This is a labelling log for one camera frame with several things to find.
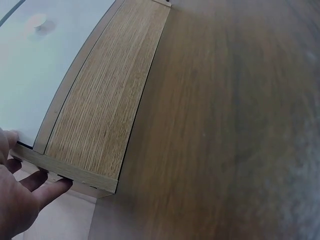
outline finger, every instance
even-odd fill
[[[14,174],[16,171],[20,170],[22,165],[19,160],[16,159],[8,159],[4,165],[9,170],[10,173]]]
[[[32,194],[39,203],[40,210],[51,203],[53,200],[67,192],[73,185],[69,179],[60,179],[54,183],[42,186],[35,190]]]
[[[9,143],[9,149],[12,149],[18,141],[18,133],[16,131],[3,131],[4,135],[6,136],[6,139]]]
[[[35,173],[31,174],[30,176],[22,179],[20,183],[30,192],[38,189],[42,184],[44,184],[48,179],[48,174],[42,171],[36,171]]]

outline wooden panel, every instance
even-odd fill
[[[76,182],[93,186],[111,193],[116,192],[118,184],[117,180],[79,169],[78,167],[58,161],[52,157],[41,155],[19,144],[12,150],[10,154],[17,159],[30,162],[39,168],[59,174]]]
[[[172,0],[89,239],[320,239],[319,10]]]
[[[36,167],[35,165],[33,165],[32,163],[24,160],[24,161],[22,161],[22,170],[31,175],[31,174],[35,173],[36,171],[39,171],[39,168]],[[48,173],[47,181],[49,183],[54,183],[60,179],[62,179],[62,177],[57,175],[56,173],[54,173],[54,172]],[[86,185],[86,184],[78,182],[78,181],[73,181],[73,185],[71,187],[71,190],[76,191],[81,194],[84,194],[84,195],[87,195],[87,196],[90,196],[90,197],[93,197],[93,198],[96,198],[96,199],[110,196],[113,194],[108,191],[93,188],[89,185]]]
[[[56,91],[54,98],[50,104],[50,107],[45,114],[45,118],[41,124],[40,130],[36,136],[33,150],[37,153],[44,154],[50,135],[54,129],[55,123],[58,119],[60,111],[63,107],[64,102],[74,84],[76,77],[84,65],[87,57],[89,56],[94,45],[98,41],[99,37],[107,27],[108,23],[115,15],[117,10],[123,4],[124,0],[116,0],[109,10],[105,13],[99,23],[96,25],[88,39],[85,41],[84,45],[80,49],[79,53],[75,57],[72,65],[68,69],[66,75],[64,76],[58,90]]]
[[[169,8],[127,0],[83,65],[45,154],[118,179],[128,138]]]

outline wooden edge strip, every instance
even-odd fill
[[[10,154],[14,158],[27,161],[39,168],[59,174],[78,183],[86,184],[113,194],[116,192],[118,184],[117,180],[89,172],[68,163],[58,161],[52,157],[39,154],[25,146],[17,144]]]
[[[28,161],[22,161],[22,171],[31,175],[31,174],[35,173],[36,171],[39,171],[39,168]],[[57,175],[56,173],[51,172],[51,171],[48,173],[47,182],[54,183],[60,179],[62,179],[62,177]],[[106,196],[110,196],[113,194],[109,191],[104,191],[104,190],[92,188],[86,184],[83,184],[83,183],[80,183],[77,181],[73,182],[73,185],[70,190],[73,190],[73,191],[80,193],[80,194],[84,194],[86,196],[93,197],[95,199],[104,198]],[[89,199],[84,198],[84,196],[82,196],[82,195],[77,195],[76,197],[89,201]]]
[[[169,8],[172,7],[171,2],[168,2],[166,0],[152,0],[152,1],[154,1],[156,3],[159,3],[159,4],[162,4],[162,5],[165,5],[165,6],[169,7]]]
[[[54,129],[58,116],[61,112],[61,109],[67,99],[67,96],[80,72],[82,66],[87,60],[90,52],[96,45],[101,34],[114,17],[118,9],[124,3],[125,0],[115,0],[111,5],[108,11],[101,18],[99,23],[95,26],[87,40],[84,42],[80,51],[76,55],[74,61],[72,62],[70,68],[66,72],[59,88],[57,89],[52,102],[48,108],[48,111],[45,114],[45,117],[42,121],[41,127],[37,134],[37,137],[33,144],[33,150],[39,154],[44,154],[46,147],[49,142],[49,138]]]

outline white surface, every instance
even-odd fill
[[[28,175],[23,171],[14,174],[18,181]],[[88,196],[74,193],[68,191],[45,207],[30,229],[13,240],[87,240],[95,203],[93,198],[88,201]]]
[[[62,79],[113,2],[26,0],[0,27],[1,128],[33,146]],[[30,32],[26,23],[39,13],[47,27]]]
[[[0,0],[0,20],[18,3],[20,0]]]

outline brown wooden surface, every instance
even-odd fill
[[[115,0],[112,6],[108,9],[108,11],[101,18],[99,23],[95,26],[90,36],[87,38],[79,53],[75,57],[72,62],[70,68],[65,74],[58,90],[56,91],[54,98],[49,106],[47,113],[45,114],[45,118],[41,124],[40,130],[36,136],[33,150],[39,154],[44,154],[47,144],[49,142],[50,135],[54,129],[58,116],[61,112],[63,104],[66,101],[66,98],[72,88],[77,75],[84,65],[89,53],[95,46],[99,37],[107,27],[110,20],[116,14],[120,6],[123,4],[124,0]]]
[[[86,171],[66,162],[39,154],[27,147],[17,144],[10,153],[14,158],[27,161],[38,168],[59,174],[75,182],[98,188],[99,190],[115,193],[118,181],[104,175]]]
[[[118,179],[169,11],[151,0],[123,3],[79,72],[45,155]]]
[[[172,0],[90,239],[319,239],[319,13],[316,0]]]

